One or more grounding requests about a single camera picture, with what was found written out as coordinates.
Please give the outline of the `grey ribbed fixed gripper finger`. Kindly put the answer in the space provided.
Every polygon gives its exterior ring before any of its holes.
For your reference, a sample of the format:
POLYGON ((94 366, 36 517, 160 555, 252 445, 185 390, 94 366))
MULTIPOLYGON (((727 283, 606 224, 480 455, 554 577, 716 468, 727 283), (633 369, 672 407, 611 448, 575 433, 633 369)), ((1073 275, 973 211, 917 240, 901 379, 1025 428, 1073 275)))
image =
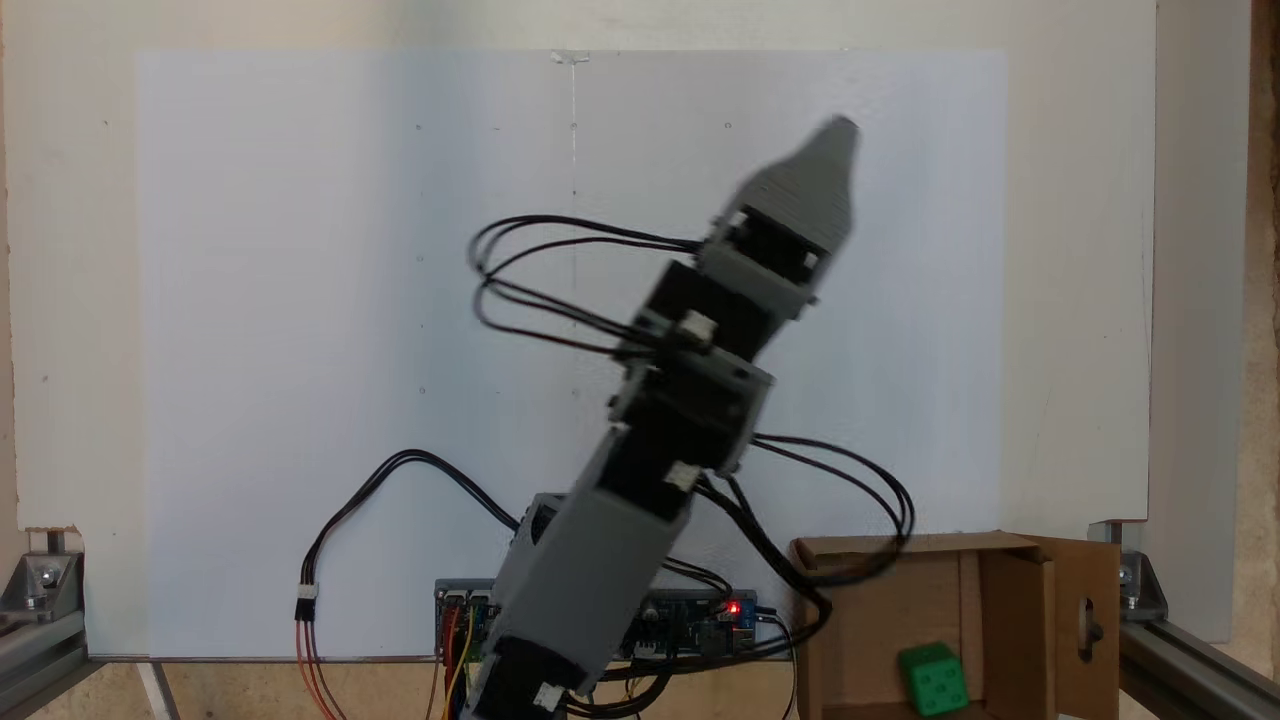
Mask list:
POLYGON ((817 247, 837 252, 852 233, 852 168, 860 128, 832 115, 790 155, 741 183, 733 210, 762 217, 817 247))

